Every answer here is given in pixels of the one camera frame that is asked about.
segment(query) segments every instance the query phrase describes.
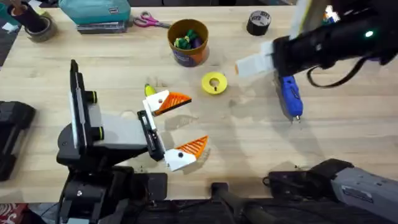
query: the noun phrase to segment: wooden table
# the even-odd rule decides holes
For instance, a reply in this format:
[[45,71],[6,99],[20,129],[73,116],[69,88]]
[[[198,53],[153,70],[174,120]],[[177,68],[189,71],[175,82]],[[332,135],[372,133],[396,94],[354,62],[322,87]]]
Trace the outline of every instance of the wooden table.
[[[272,24],[263,37],[246,32],[250,12],[263,9]],[[133,9],[138,14],[144,8]],[[337,158],[384,177],[398,179],[398,68],[367,63],[349,83],[331,90],[312,87],[296,75],[305,105],[300,124],[282,114],[272,76],[241,79],[234,62],[259,51],[265,40],[286,35],[293,7],[148,8],[154,17],[173,22],[194,18],[209,30],[208,60],[195,68],[176,63],[167,30],[133,27],[127,34],[80,35],[59,9],[48,9],[58,25],[53,39],[35,44],[18,35],[0,72],[0,100],[17,100],[37,109],[12,180],[0,185],[0,202],[55,202],[67,176],[57,164],[57,138],[71,120],[68,107],[69,66],[80,65],[87,89],[96,90],[102,112],[136,118],[143,109],[144,84],[178,91],[192,103],[155,119],[166,146],[209,135],[206,152],[196,164],[170,172],[147,154],[126,161],[138,172],[166,172],[168,198],[205,198],[212,182],[227,181],[241,196],[266,197],[261,179],[270,170],[309,168]],[[316,71],[330,83],[345,75],[355,60]],[[223,72],[228,89],[206,94],[206,72]]]

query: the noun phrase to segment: green light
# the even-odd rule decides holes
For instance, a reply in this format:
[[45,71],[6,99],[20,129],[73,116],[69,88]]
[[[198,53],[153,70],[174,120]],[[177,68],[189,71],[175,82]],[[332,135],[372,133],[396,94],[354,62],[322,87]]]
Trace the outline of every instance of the green light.
[[373,31],[370,30],[365,33],[365,37],[371,37],[371,36],[373,36]]

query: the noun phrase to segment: glue gun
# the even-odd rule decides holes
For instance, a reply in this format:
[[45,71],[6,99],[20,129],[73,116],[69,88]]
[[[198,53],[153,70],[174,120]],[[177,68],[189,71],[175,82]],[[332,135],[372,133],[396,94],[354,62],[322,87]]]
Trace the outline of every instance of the glue gun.
[[300,122],[300,116],[303,115],[303,102],[294,77],[279,77],[279,83],[280,97],[282,97],[285,109],[292,118],[296,118]]

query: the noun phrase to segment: teal box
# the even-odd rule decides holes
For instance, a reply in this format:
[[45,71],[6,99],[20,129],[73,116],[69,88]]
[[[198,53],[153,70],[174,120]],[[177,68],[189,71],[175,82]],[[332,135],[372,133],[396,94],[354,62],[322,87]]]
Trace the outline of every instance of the teal box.
[[127,0],[60,0],[59,7],[76,24],[128,21]]

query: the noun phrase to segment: orange gripper pad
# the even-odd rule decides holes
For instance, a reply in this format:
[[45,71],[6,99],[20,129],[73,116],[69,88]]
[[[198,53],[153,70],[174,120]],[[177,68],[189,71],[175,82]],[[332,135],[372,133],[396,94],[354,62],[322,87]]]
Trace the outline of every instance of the orange gripper pad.
[[204,136],[200,139],[196,139],[192,142],[179,146],[176,149],[179,149],[189,154],[193,154],[198,159],[205,150],[208,138],[208,136]]
[[187,95],[181,94],[181,93],[174,93],[170,92],[170,94],[167,96],[166,100],[162,103],[160,108],[155,111],[155,115],[161,115],[162,113],[168,112],[172,109],[175,109],[179,106],[185,105],[187,103],[190,103],[192,101],[192,98],[190,98]]

